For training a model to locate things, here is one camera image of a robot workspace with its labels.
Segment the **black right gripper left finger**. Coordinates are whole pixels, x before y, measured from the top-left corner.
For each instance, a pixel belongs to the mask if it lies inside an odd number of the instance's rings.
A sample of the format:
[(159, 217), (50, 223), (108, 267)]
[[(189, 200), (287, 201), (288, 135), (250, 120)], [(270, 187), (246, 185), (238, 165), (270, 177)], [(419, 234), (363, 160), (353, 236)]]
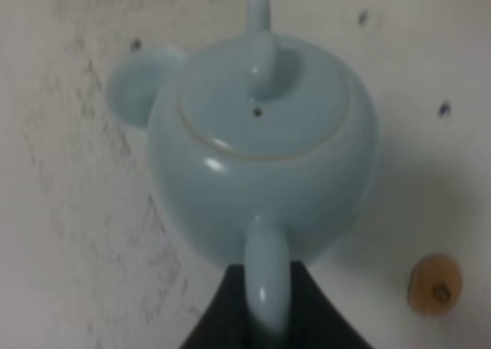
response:
[(226, 268), (208, 308), (180, 347), (182, 349), (250, 347), (243, 265), (230, 265)]

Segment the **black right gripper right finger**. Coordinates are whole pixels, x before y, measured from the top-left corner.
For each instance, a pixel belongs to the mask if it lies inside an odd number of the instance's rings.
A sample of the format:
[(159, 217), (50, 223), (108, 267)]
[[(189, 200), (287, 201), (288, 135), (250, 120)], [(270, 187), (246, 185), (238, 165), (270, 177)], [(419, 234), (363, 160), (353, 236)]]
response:
[(325, 297), (302, 262), (291, 263), (292, 312), (288, 348), (370, 349)]

